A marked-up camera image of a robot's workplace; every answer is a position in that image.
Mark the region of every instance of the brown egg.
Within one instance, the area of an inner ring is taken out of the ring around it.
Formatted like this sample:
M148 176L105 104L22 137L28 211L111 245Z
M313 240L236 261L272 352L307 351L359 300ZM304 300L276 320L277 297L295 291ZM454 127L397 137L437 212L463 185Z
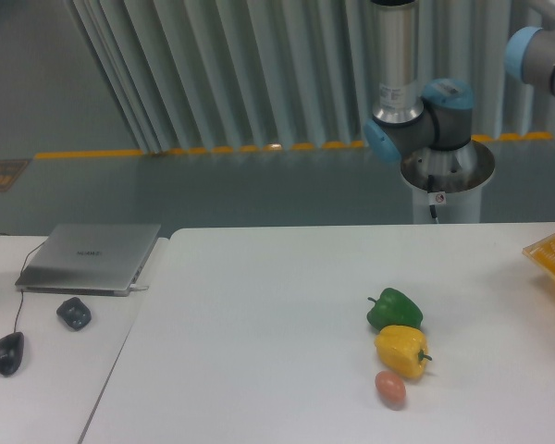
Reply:
M405 401L405 383L395 373L385 370L376 375L376 390L385 400L401 404Z

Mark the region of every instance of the yellow floor stripe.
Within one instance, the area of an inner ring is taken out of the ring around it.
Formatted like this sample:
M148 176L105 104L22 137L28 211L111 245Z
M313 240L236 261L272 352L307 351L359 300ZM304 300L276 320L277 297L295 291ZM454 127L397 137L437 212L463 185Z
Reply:
M497 139L493 139L485 134L475 134L472 139L476 142L518 142L518 141L550 141L553 135L549 132L529 132L524 136L515 133L501 134ZM322 150L343 150L350 148L364 148L364 141L353 141L350 144L343 142L327 142L321 146ZM292 145L292 151L311 151L315 146L312 143L296 143ZM255 145L244 145L238 150L234 150L230 146L217 146L213 148L211 153L214 154L231 154L231 153L257 153L267 151L285 151L284 148L278 143L272 143L259 149ZM189 148L184 150L182 148L173 148L168 150L165 155L184 155L184 154L210 154L202 146ZM38 153L34 156L35 159L71 159L71 158L86 158L86 157L127 157L146 155L141 150L105 150L105 151L64 151L55 153Z

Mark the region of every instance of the laptop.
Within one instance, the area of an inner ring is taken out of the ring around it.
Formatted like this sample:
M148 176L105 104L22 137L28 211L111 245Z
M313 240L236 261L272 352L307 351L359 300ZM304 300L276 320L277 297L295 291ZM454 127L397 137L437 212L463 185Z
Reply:
M17 290L127 296L159 230L154 224L58 225L21 273Z

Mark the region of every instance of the label sticker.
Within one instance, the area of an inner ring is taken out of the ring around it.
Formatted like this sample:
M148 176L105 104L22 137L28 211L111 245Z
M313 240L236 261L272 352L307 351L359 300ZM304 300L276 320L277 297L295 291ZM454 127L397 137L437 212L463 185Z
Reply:
M0 191L8 191L29 160L0 160Z
M434 83L432 87L445 97L452 97L454 95L460 95L463 93L463 90L452 83L450 80L439 81L437 83Z
M445 205L446 204L446 192L429 192L427 194L427 203L429 205Z
M404 86L389 86L380 83L380 106L388 110L407 109L415 105L417 82Z

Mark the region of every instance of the green bell pepper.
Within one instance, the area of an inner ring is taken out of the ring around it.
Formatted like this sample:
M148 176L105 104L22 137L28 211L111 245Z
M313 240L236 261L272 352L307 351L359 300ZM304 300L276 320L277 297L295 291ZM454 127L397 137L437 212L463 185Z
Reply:
M415 302L395 289L384 289L378 301L368 298L375 306L366 316L377 330L387 326L407 326L419 329L424 315Z

